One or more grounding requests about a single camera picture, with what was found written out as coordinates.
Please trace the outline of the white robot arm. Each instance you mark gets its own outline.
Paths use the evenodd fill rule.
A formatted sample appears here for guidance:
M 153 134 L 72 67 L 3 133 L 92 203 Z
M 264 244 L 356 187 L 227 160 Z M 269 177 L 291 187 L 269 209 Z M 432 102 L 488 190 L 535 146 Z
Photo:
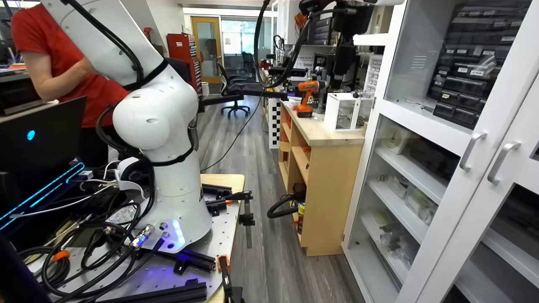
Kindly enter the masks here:
M 139 225 L 141 249 L 176 254 L 210 230 L 201 202 L 191 123 L 198 97 L 158 54 L 119 0 L 40 0 L 92 67 L 127 96 L 112 109 L 112 126 L 137 148 L 154 175 L 154 202 Z

